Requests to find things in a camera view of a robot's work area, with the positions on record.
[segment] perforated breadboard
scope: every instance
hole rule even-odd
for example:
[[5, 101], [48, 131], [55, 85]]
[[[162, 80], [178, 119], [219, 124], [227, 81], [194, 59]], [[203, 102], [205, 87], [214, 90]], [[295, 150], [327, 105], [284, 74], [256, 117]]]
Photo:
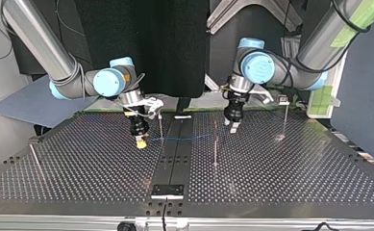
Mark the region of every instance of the perforated breadboard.
[[[170, 118], [163, 116], [166, 134]], [[149, 197], [162, 143], [138, 150], [121, 114], [79, 115], [0, 174], [0, 200], [24, 202], [143, 202]], [[160, 136], [156, 120], [149, 134]]]
[[193, 137], [205, 138], [192, 142], [188, 202], [374, 205], [369, 163], [339, 149], [315, 121], [290, 114], [285, 128], [282, 112], [248, 112], [230, 135], [223, 119], [194, 114]]

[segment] metal plate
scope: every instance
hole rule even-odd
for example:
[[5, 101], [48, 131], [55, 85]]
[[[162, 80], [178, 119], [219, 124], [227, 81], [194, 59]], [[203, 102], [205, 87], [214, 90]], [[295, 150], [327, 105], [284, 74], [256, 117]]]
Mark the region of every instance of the metal plate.
[[314, 120], [247, 112], [230, 135], [222, 113], [193, 119], [184, 216], [374, 218], [374, 166]]
[[[0, 170], [0, 214], [144, 216], [162, 142], [138, 150], [121, 114], [82, 114], [66, 123], [37, 145], [40, 166], [26, 155]], [[164, 134], [169, 124], [164, 115]], [[156, 120], [149, 134], [160, 136]]]

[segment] metal table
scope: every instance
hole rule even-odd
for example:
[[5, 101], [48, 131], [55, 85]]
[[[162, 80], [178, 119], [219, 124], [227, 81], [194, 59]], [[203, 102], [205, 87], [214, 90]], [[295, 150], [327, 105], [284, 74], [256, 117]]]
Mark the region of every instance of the metal table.
[[[153, 121], [138, 150], [124, 115], [65, 121], [35, 145], [39, 166], [28, 148], [0, 166], [0, 220], [374, 219], [374, 166], [315, 120], [251, 111], [234, 135], [222, 112], [162, 122], [167, 139]], [[155, 185], [182, 185], [184, 198], [152, 199]]]

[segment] gray robot arm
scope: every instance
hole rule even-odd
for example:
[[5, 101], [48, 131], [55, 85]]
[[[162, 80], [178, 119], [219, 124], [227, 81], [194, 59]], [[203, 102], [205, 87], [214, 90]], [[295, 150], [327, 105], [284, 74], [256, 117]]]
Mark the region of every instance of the gray robot arm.
[[[360, 7], [367, 1], [332, 2], [333, 6], [300, 48], [294, 60], [264, 50], [262, 40], [243, 38], [240, 41], [234, 72], [228, 83], [226, 98], [229, 100], [229, 105], [224, 111], [225, 124], [233, 123], [231, 133], [234, 133], [242, 122], [243, 105], [257, 85], [272, 83], [299, 90], [320, 89], [328, 77], [328, 70], [342, 58], [356, 35], [368, 31], [369, 25], [365, 25], [366, 28], [359, 28], [348, 18], [343, 18], [345, 15], [353, 15], [355, 11], [360, 11]], [[346, 32], [348, 34], [340, 38], [344, 30], [348, 30]]]
[[131, 120], [130, 131], [136, 137], [137, 147], [146, 146], [143, 138], [149, 127], [144, 118], [154, 118], [162, 102], [142, 96], [131, 58], [112, 60], [108, 68], [84, 73], [30, 0], [0, 0], [0, 12], [48, 73], [49, 88], [56, 98], [119, 96], [125, 115]]

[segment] blue joint cap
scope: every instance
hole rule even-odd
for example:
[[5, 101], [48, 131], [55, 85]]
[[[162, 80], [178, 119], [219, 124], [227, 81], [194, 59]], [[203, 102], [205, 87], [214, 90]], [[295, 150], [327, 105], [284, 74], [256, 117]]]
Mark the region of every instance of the blue joint cap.
[[93, 79], [94, 89], [102, 96], [120, 94], [126, 87], [124, 75], [117, 69], [105, 68], [97, 72]]
[[57, 89], [54, 83], [52, 81], [49, 81], [49, 89], [51, 90], [52, 95], [54, 95], [55, 98], [57, 99], [68, 99], [64, 97]]
[[321, 73], [321, 75], [319, 76], [319, 79], [313, 85], [306, 88], [305, 90], [319, 90], [322, 87], [324, 87], [327, 79], [328, 79], [328, 71], [325, 71], [325, 72]]
[[243, 59], [240, 70], [250, 82], [265, 84], [273, 77], [276, 67], [269, 55], [263, 52], [253, 52]]
[[244, 47], [264, 49], [264, 41], [256, 38], [242, 38], [238, 44], [238, 48]]
[[117, 65], [132, 65], [132, 66], [135, 66], [132, 58], [130, 58], [130, 57], [115, 59], [115, 60], [110, 61], [110, 66], [111, 67], [114, 67], [114, 66], [117, 66]]

